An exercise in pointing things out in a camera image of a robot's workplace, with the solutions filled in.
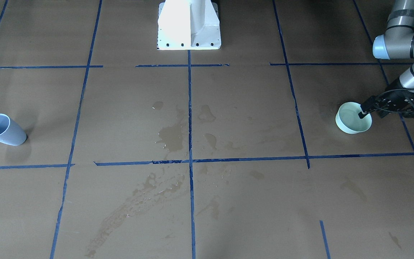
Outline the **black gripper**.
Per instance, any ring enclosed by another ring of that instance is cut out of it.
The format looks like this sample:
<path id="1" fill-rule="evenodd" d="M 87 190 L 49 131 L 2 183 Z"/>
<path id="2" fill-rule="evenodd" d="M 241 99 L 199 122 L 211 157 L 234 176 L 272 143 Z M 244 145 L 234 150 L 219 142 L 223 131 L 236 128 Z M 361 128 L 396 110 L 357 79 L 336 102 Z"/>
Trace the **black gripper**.
<path id="1" fill-rule="evenodd" d="M 370 96 L 361 103 L 360 108 L 360 119 L 377 111 L 380 118 L 391 113 L 401 114 L 403 118 L 414 118 L 414 90 L 406 90 L 399 80 L 395 80 L 386 87 L 384 93 L 379 97 Z"/>

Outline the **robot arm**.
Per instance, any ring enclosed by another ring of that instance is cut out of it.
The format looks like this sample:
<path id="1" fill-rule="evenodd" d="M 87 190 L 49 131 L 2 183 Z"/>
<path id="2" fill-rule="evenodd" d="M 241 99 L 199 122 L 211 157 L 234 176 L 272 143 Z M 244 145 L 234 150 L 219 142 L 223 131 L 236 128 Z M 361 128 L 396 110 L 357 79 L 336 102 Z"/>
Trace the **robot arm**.
<path id="1" fill-rule="evenodd" d="M 387 20 L 387 28 L 373 42 L 377 59 L 414 59 L 414 0 L 396 0 Z M 414 118 L 414 64 L 390 83 L 379 95 L 361 104 L 362 119 L 377 112 L 381 118 L 391 113 Z"/>

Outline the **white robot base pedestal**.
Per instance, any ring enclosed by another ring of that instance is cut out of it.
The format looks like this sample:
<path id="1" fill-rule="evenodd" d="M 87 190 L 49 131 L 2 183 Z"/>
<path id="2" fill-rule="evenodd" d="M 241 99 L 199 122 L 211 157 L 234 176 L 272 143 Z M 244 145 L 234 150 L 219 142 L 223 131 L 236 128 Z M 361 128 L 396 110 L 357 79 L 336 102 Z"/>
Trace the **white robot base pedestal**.
<path id="1" fill-rule="evenodd" d="M 219 7 L 211 0 L 166 0 L 159 4 L 158 50 L 221 48 Z"/>

